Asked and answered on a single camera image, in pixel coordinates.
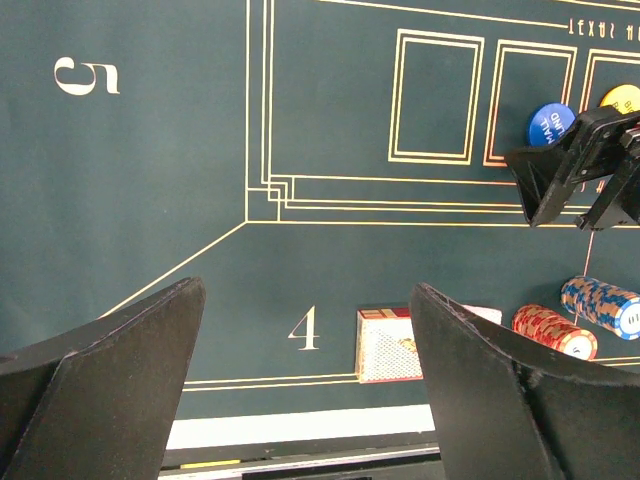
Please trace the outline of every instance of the black plastic holder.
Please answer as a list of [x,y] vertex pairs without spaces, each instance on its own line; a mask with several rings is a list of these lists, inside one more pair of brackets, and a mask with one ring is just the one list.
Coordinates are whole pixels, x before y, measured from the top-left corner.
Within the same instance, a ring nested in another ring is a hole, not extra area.
[[640,112],[614,107],[587,110],[556,142],[510,151],[527,223],[553,222],[582,182],[611,175],[590,210],[576,218],[581,230],[640,222]]

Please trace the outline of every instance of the red chip stack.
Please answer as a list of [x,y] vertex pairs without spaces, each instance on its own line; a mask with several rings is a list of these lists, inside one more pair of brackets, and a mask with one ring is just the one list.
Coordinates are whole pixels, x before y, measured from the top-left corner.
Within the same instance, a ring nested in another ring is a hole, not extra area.
[[562,315],[541,305],[525,305],[513,316],[513,330],[542,345],[582,360],[593,360],[598,340]]

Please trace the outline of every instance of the casino table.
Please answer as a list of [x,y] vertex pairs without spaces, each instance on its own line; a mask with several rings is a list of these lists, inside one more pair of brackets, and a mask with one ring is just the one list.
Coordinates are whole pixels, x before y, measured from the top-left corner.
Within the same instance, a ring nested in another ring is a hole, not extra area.
[[636,0],[0,7],[0,350],[201,277],[170,450],[432,432],[421,381],[354,368],[356,311],[418,282],[506,327],[574,275],[640,290],[637,226],[574,226],[603,180],[531,228],[504,163],[541,105],[640,85]]

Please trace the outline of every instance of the blue chip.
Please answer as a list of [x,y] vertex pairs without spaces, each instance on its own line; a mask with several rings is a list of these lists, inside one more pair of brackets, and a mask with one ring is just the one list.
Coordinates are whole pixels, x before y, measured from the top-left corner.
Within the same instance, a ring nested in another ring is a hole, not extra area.
[[569,129],[576,119],[562,103],[549,103],[537,110],[529,122],[528,140],[532,147],[550,145]]

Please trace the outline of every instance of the printed number 4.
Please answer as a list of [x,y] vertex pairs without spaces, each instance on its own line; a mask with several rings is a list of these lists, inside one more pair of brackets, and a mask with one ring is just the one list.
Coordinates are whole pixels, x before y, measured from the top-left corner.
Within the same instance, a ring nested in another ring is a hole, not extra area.
[[[304,321],[307,321],[307,331],[304,335],[296,335],[296,330]],[[316,326],[316,306],[314,305],[309,309],[309,311],[302,317],[302,320],[298,322],[298,324],[293,327],[291,333],[287,338],[304,338],[305,346],[304,348],[299,348],[298,350],[318,350],[317,347],[313,346],[313,339],[318,338],[318,335],[314,335],[314,330]]]

